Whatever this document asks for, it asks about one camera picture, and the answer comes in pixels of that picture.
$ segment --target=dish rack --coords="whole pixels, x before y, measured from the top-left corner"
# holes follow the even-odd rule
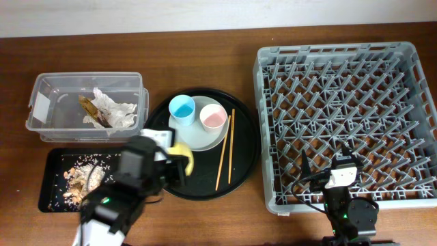
[[[380,208],[437,206],[437,111],[413,44],[261,48],[253,78],[270,212],[315,211],[290,190],[302,150],[314,173],[330,166],[341,144],[364,164],[352,197]],[[297,194],[323,209],[308,184]]]

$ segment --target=gray plate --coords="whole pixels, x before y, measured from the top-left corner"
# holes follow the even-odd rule
[[[176,129],[175,141],[188,144],[192,151],[205,151],[212,149],[225,138],[229,122],[225,122],[223,130],[220,133],[209,134],[205,132],[202,123],[200,122],[200,111],[206,105],[217,104],[221,106],[221,104],[207,96],[194,96],[193,100],[196,103],[196,116],[194,122],[190,126],[182,126],[178,124],[172,116],[170,116],[169,127]]]

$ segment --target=brown table surface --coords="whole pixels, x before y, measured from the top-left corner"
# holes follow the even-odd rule
[[[132,33],[0,39],[0,245],[70,245],[77,213],[41,213],[38,198],[46,155],[56,147],[25,128],[29,97],[43,72],[135,71],[153,109],[188,87],[233,94],[253,112],[252,68],[263,46],[409,41],[419,52],[437,98],[437,23],[292,27],[234,31]],[[383,210],[376,240],[435,245],[437,209]],[[131,245],[262,245],[331,235],[321,213],[278,217],[264,205],[262,171],[233,193],[207,202],[165,194],[147,206],[126,237]]]

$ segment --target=crumpled paper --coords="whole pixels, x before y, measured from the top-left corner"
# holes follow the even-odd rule
[[[95,99],[93,99],[91,103],[103,113],[113,128],[126,128],[135,123],[135,117],[137,115],[133,114],[133,112],[137,108],[136,104],[115,103],[114,100],[109,98],[106,94],[103,94],[97,87],[93,89],[93,93]],[[89,115],[83,118],[83,123],[92,123],[95,128],[104,128]]]

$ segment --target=pair of chopsticks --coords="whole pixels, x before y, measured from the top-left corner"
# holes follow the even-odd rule
[[[227,121],[231,124],[228,124],[225,141],[223,142],[223,148],[221,149],[221,157],[220,157],[220,165],[218,166],[218,174],[217,174],[217,182],[216,182],[216,190],[219,188],[220,174],[221,174],[221,166],[223,164],[223,156],[225,155],[226,142],[227,142],[227,133],[229,132],[229,125],[231,125],[231,147],[229,149],[229,175],[227,179],[227,183],[231,183],[231,173],[232,173],[232,149],[234,146],[234,122],[235,122],[235,109],[232,109],[232,121],[231,116],[227,118]]]

